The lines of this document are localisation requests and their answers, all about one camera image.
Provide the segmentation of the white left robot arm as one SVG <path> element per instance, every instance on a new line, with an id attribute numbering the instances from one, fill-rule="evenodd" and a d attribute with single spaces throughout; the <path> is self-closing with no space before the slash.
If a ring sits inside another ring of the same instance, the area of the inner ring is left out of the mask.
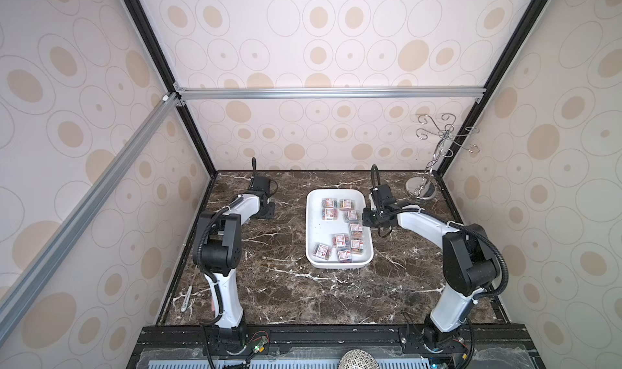
<path id="1" fill-rule="evenodd" d="M 199 215 L 194 236 L 193 262 L 207 279 L 215 303 L 212 324 L 238 329 L 243 309 L 236 284 L 242 256 L 242 226 L 253 219 L 274 217 L 272 196 L 278 185 L 266 176 L 252 175 L 249 187 L 216 212 Z"/>

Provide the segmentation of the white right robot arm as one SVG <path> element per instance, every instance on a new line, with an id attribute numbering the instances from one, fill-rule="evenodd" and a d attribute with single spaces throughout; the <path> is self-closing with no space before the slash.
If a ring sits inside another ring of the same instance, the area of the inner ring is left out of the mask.
<path id="1" fill-rule="evenodd" d="M 363 210 L 365 226 L 399 226 L 442 251 L 445 287 L 436 307 L 426 317 L 426 332 L 452 333 L 467 322 L 468 314 L 480 299 L 505 291 L 510 277 L 508 264 L 482 226 L 445 221 L 419 205 L 399 203 L 387 184 L 372 186 L 369 198 L 370 206 Z"/>

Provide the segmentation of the white plastic storage tray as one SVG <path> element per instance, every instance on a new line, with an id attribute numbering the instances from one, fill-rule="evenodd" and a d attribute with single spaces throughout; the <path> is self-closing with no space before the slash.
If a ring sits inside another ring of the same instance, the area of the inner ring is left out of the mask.
<path id="1" fill-rule="evenodd" d="M 338 201 L 337 209 L 339 211 L 338 219 L 335 221 L 324 221 L 322 219 L 322 200 L 324 198 L 335 198 Z M 355 210 L 360 215 L 360 220 L 353 223 L 361 223 L 363 208 L 365 207 L 364 196 L 361 192 L 354 189 L 316 189 L 309 193 L 306 202 L 305 216 L 305 253 L 311 265 L 318 269 L 358 269 L 370 264 L 374 258 L 374 246 L 369 228 L 364 226 L 364 253 L 362 255 L 352 254 L 351 263 L 339 263 L 337 257 L 337 249 L 333 246 L 332 236 L 334 234 L 347 234 L 349 237 L 349 247 L 352 238 L 348 229 L 348 224 L 344 221 L 343 211 L 339 210 L 339 200 L 350 199 L 356 204 Z M 319 260 L 312 253 L 317 244 L 326 244 L 332 247 L 330 260 Z"/>

